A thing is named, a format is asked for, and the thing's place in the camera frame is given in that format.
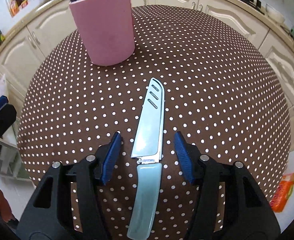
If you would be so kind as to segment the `teal sheathed kitchen knife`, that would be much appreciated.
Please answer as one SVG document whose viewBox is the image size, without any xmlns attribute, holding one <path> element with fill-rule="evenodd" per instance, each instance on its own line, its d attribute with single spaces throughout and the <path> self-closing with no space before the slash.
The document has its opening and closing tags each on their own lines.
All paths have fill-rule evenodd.
<svg viewBox="0 0 294 240">
<path fill-rule="evenodd" d="M 131 158 L 137 160 L 138 184 L 127 231 L 129 239 L 148 239 L 154 222 L 162 178 L 164 103 L 164 87 L 153 77 L 131 152 Z"/>
</svg>

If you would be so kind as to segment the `pink utensil cup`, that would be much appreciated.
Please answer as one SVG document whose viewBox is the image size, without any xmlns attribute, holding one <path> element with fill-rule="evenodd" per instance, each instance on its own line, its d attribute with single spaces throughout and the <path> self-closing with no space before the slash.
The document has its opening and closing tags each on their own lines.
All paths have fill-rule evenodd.
<svg viewBox="0 0 294 240">
<path fill-rule="evenodd" d="M 69 7 L 93 64 L 112 66 L 133 54 L 131 0 L 78 0 Z"/>
</svg>

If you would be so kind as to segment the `orange package on floor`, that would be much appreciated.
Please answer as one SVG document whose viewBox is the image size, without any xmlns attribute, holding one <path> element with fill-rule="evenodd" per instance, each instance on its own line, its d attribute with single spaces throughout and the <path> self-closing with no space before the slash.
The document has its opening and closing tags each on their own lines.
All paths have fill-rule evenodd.
<svg viewBox="0 0 294 240">
<path fill-rule="evenodd" d="M 283 175 L 276 189 L 276 192 L 270 201 L 270 206 L 275 213 L 280 213 L 293 192 L 294 173 Z"/>
</svg>

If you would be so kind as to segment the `brown polka dot tablecloth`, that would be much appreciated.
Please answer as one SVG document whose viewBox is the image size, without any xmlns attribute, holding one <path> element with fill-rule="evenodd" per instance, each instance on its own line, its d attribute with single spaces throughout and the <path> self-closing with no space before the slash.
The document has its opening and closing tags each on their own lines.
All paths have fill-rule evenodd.
<svg viewBox="0 0 294 240">
<path fill-rule="evenodd" d="M 133 8 L 134 52 L 100 67 L 78 32 L 28 87 L 19 151 L 37 188 L 21 239 L 276 239 L 287 101 L 261 53 L 205 13 Z"/>
</svg>

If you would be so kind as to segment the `white bowl on counter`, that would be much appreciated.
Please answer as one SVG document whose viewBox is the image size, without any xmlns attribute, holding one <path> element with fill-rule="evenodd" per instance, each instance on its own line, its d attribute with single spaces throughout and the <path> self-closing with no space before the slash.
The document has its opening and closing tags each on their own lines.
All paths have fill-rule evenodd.
<svg viewBox="0 0 294 240">
<path fill-rule="evenodd" d="M 266 14 L 270 19 L 278 24 L 283 24 L 285 22 L 285 17 L 269 4 L 266 4 Z"/>
</svg>

